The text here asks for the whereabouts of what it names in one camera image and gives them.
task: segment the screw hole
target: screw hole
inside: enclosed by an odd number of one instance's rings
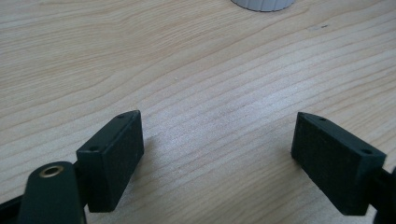
[[[99,151],[99,147],[90,147],[89,151]]]
[[[64,168],[60,165],[50,166],[40,172],[40,176],[43,178],[52,177],[60,174]]]
[[[362,149],[361,151],[364,152],[364,153],[366,153],[366,154],[368,154],[368,155],[373,154],[373,151],[372,151],[372,150],[369,150],[369,149]]]

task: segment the round hole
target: round hole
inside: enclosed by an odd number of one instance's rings
[[[99,151],[99,147],[90,147],[89,151]]]
[[[40,176],[43,178],[52,177],[60,174],[64,168],[60,165],[50,166],[40,172]]]
[[[362,149],[361,151],[369,155],[373,154],[373,151],[369,149]]]

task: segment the black plastic block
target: black plastic block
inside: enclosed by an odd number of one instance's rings
[[[319,116],[298,113],[291,156],[344,215],[365,215],[386,155]]]
[[[120,114],[78,151],[78,169],[86,175],[91,212],[113,211],[144,154],[139,111]]]

